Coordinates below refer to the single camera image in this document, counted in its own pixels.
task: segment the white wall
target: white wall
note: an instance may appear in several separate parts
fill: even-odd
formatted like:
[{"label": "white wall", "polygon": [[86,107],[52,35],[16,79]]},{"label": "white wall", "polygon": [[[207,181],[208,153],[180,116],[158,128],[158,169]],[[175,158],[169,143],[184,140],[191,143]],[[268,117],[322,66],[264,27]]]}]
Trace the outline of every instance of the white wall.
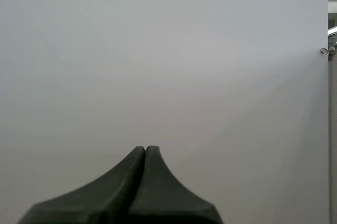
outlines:
[{"label": "white wall", "polygon": [[327,0],[0,6],[1,224],[137,145],[226,223],[328,224]]}]

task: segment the white board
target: white board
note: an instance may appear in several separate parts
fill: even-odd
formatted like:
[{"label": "white board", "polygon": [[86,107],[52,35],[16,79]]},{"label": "white board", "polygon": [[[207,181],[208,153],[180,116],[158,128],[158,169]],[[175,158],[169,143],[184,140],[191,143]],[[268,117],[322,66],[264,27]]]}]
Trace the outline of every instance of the white board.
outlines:
[{"label": "white board", "polygon": [[230,224],[328,224],[328,0],[0,0],[0,223],[135,146]]}]

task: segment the ceiling light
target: ceiling light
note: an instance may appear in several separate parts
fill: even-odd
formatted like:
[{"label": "ceiling light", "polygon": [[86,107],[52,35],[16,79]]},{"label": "ceiling light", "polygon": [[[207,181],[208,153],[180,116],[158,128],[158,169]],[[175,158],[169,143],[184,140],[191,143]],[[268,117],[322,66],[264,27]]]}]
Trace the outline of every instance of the ceiling light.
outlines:
[{"label": "ceiling light", "polygon": [[328,36],[330,36],[330,35],[332,35],[333,33],[336,33],[336,32],[337,32],[337,26],[334,27],[334,28],[330,28],[330,29],[328,30]]}]

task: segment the metal hook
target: metal hook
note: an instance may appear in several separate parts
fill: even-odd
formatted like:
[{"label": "metal hook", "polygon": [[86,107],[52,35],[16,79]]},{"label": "metal hook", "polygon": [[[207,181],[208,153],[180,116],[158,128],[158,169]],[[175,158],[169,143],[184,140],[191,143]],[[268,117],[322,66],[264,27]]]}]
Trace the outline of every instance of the metal hook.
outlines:
[{"label": "metal hook", "polygon": [[321,48],[320,52],[321,52],[321,54],[324,54],[324,52],[327,52],[328,53],[328,61],[330,61],[331,57],[336,54],[336,48],[335,47],[330,47],[329,49]]}]

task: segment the fluorescent light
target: fluorescent light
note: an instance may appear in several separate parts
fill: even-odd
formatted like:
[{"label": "fluorescent light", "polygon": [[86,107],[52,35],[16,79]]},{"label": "fluorescent light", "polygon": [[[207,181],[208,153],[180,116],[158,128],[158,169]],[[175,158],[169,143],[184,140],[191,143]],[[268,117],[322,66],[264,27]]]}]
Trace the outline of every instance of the fluorescent light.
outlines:
[{"label": "fluorescent light", "polygon": [[330,29],[328,30],[328,36],[330,36],[330,35],[332,35],[333,33],[336,33],[336,32],[337,32],[337,26],[334,27],[334,28],[330,28]]}]

